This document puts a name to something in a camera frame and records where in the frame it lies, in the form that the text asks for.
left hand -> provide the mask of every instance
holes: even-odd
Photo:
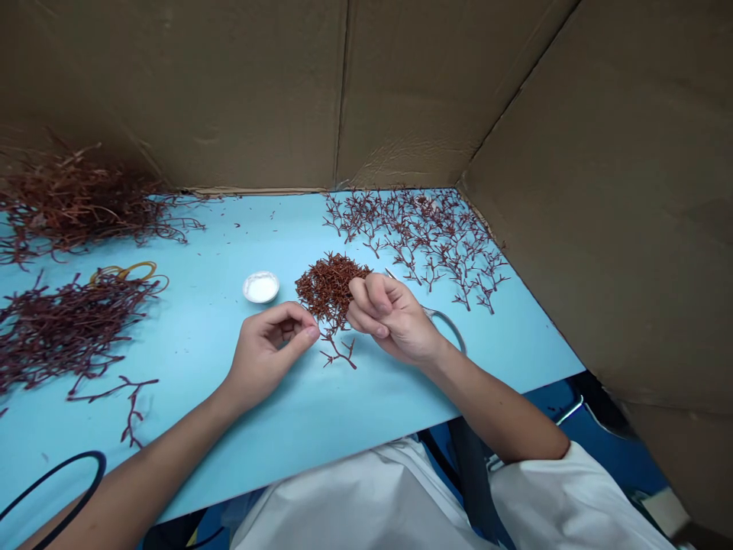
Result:
[[[262,403],[320,335],[313,315],[296,302],[247,317],[218,393],[239,414]]]

scissor handle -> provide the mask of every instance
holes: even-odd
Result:
[[[450,330],[453,331],[453,333],[456,335],[456,339],[458,340],[458,349],[460,349],[460,352],[465,355],[466,354],[466,342],[463,341],[463,336],[460,335],[460,331],[458,330],[458,327],[453,323],[453,321],[450,320],[450,317],[448,317],[445,313],[439,312],[436,309],[429,309],[425,306],[422,307],[423,311],[425,311],[425,315],[428,316],[430,320],[434,316],[440,317],[443,319],[443,322],[445,322],[446,325],[450,327]]]

small white container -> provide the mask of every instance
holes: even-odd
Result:
[[[252,303],[272,302],[280,290],[280,282],[274,273],[256,271],[244,280],[242,293]]]

cardboard wall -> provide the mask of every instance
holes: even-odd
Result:
[[[733,4],[583,0],[465,176],[699,523],[733,535]]]
[[[2,4],[2,142],[52,125],[178,187],[334,181],[346,0]]]
[[[192,189],[452,186],[575,3],[3,2],[0,144],[50,125]]]
[[[576,0],[351,0],[337,183],[452,186]]]

rubber band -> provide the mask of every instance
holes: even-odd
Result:
[[[152,262],[152,261],[139,262],[139,263],[137,263],[135,265],[129,266],[126,270],[120,271],[118,277],[120,277],[122,280],[127,280],[128,275],[133,270],[136,270],[138,267],[142,267],[142,266],[148,266],[150,268],[150,272],[145,277],[142,277],[142,278],[136,279],[136,280],[148,280],[148,279],[150,279],[155,274],[155,270],[158,268],[157,264],[155,262]]]
[[[141,277],[138,279],[132,279],[136,281],[149,281],[152,279],[156,279],[158,277],[164,277],[166,280],[166,284],[160,289],[155,292],[155,294],[158,294],[159,292],[162,292],[166,288],[168,288],[168,285],[170,284],[170,279],[166,275],[158,274],[156,275],[155,272],[158,268],[158,265],[153,261],[144,261],[144,262],[138,262],[135,265],[129,266],[127,269],[122,269],[119,266],[107,266],[103,267],[101,269],[98,269],[94,274],[89,278],[90,284],[96,284],[99,281],[99,277],[102,275],[117,275],[117,278],[119,280],[128,280],[128,277],[132,271],[136,270],[138,267],[146,266],[150,268],[150,272],[145,275],[145,277]]]

